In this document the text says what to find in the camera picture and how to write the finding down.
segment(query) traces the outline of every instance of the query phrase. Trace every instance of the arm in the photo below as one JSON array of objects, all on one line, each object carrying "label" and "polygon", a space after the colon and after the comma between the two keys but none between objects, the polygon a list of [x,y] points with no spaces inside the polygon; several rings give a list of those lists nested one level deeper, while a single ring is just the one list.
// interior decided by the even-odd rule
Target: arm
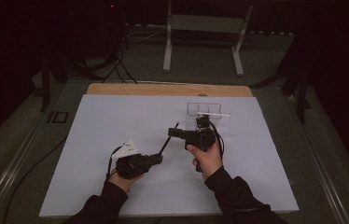
[{"label": "arm", "polygon": [[127,192],[139,178],[141,176],[127,180],[117,173],[112,173],[105,181],[102,194],[90,196],[81,211],[67,219],[64,224],[114,223],[120,208],[128,199]]},{"label": "arm", "polygon": [[230,177],[224,169],[217,140],[206,152],[194,146],[187,149],[196,158],[193,164],[200,164],[205,185],[215,193],[225,223],[285,223],[269,205],[254,198],[241,177]]}]

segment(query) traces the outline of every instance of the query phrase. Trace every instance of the floor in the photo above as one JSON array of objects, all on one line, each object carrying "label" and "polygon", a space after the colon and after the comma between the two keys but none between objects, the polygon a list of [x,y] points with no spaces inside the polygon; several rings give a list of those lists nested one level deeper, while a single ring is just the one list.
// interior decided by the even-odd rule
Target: floor
[{"label": "floor", "polygon": [[[130,46],[123,50],[122,59],[126,70],[140,83],[251,85],[275,73],[292,41],[291,35],[248,34],[241,48],[244,76],[237,77],[230,54],[231,36],[191,41],[189,36],[195,34],[178,32],[174,34],[171,71],[165,73],[162,71],[165,33],[160,27],[143,29],[152,33],[129,31]],[[107,71],[110,68],[97,75],[105,77]],[[123,67],[118,73],[113,72],[106,82],[121,82],[119,74],[132,82]],[[51,103],[45,113],[39,112],[41,98],[32,95],[0,127],[0,223],[5,216],[7,223],[62,223],[65,220],[65,217],[38,217],[38,212],[61,155],[62,145],[55,147],[70,130],[80,98],[92,82],[79,75],[70,76],[66,84],[52,81]],[[308,87],[307,100],[311,108],[305,110],[306,124],[303,125],[294,113],[294,97],[280,92],[283,83],[280,79],[253,90],[300,207],[299,212],[280,216],[288,223],[349,223],[346,149],[314,95],[313,87]],[[65,123],[48,122],[52,111],[66,112],[69,119]],[[220,217],[123,217],[118,220],[118,223],[178,222],[220,223]]]}]

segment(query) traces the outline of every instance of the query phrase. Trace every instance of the person's left hand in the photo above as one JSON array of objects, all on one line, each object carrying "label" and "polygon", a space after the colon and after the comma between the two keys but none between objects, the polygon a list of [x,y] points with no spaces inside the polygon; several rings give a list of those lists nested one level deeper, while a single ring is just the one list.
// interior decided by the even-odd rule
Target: person's left hand
[{"label": "person's left hand", "polygon": [[132,179],[125,179],[125,178],[122,178],[121,176],[119,176],[119,173],[117,173],[117,170],[114,169],[111,171],[111,176],[108,177],[107,181],[117,185],[118,187],[123,189],[126,193],[128,193],[130,188],[131,188],[131,185],[136,180],[138,180],[142,177],[143,177],[142,175],[139,175],[139,176],[132,178]]}]

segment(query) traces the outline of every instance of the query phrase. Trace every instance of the black long-sleeve shirt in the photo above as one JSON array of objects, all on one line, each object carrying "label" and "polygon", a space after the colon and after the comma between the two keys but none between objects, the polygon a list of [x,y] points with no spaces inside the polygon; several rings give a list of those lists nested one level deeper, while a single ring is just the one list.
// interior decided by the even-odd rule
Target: black long-sleeve shirt
[{"label": "black long-sleeve shirt", "polygon": [[[239,176],[231,178],[224,166],[209,176],[205,185],[215,193],[226,224],[286,224],[267,204],[254,198]],[[102,195],[91,196],[76,215],[65,224],[115,223],[128,195],[116,185],[105,182]]]}]

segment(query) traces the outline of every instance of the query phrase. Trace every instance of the white paper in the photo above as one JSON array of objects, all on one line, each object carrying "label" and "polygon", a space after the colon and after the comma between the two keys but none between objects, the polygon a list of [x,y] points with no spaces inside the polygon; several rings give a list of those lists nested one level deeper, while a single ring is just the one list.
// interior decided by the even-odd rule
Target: white paper
[{"label": "white paper", "polygon": [[[192,129],[187,103],[221,104],[230,118],[214,119],[225,141],[224,166],[247,181],[273,211],[299,210],[265,119],[254,97],[84,95],[59,159],[41,217],[72,216],[100,195],[116,147],[134,141],[143,155],[158,153],[168,129]],[[216,199],[195,172],[185,141],[172,138],[163,163],[136,181],[121,216],[220,214]]]}]

